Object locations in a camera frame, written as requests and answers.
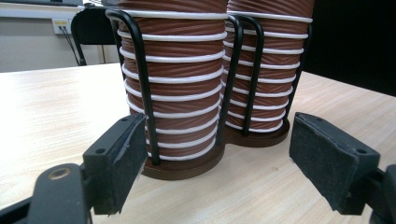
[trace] wooden table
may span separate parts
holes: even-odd
[[[0,74],[0,209],[82,153],[128,115],[118,64]],[[396,163],[396,98],[303,73],[290,111],[326,119]],[[267,148],[227,145],[209,172],[181,181],[140,176],[120,215],[94,223],[368,223],[333,212],[289,158],[290,134]]]

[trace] brown base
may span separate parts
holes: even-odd
[[[284,121],[282,127],[273,133],[251,133],[242,135],[242,131],[225,126],[224,142],[241,147],[271,147],[279,144],[288,136],[290,128],[289,120]]]
[[[224,145],[213,146],[204,156],[189,161],[161,161],[153,165],[148,158],[142,175],[163,180],[181,180],[201,175],[215,167],[224,155]]]

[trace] stacked paper cups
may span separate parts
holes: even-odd
[[[205,155],[215,145],[219,119],[226,1],[121,0],[118,7],[143,34],[160,158]],[[118,33],[127,103],[131,113],[144,112],[134,44],[124,25]]]
[[[312,21],[314,0],[263,1],[230,0],[228,13],[255,18],[264,29],[261,70],[256,89],[249,130],[270,133],[283,124],[286,105],[292,93],[292,81],[304,52],[307,28]],[[233,47],[233,28],[226,23],[228,35],[224,40],[226,55],[222,85],[225,85]],[[255,32],[245,27],[244,43],[236,72],[233,95],[226,124],[241,130],[248,102],[248,91],[256,46]]]

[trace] white wall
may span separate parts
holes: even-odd
[[[115,46],[104,46],[107,63],[118,61]],[[104,61],[101,46],[82,46],[87,64]],[[66,38],[49,19],[0,18],[0,72],[77,66]]]

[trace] power outlet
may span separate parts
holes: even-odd
[[[72,34],[71,29],[70,29],[70,24],[71,24],[70,19],[52,19],[52,26],[53,26],[53,31],[55,32],[56,35],[62,35],[63,32],[61,30],[61,27],[66,28],[66,32],[68,34]]]

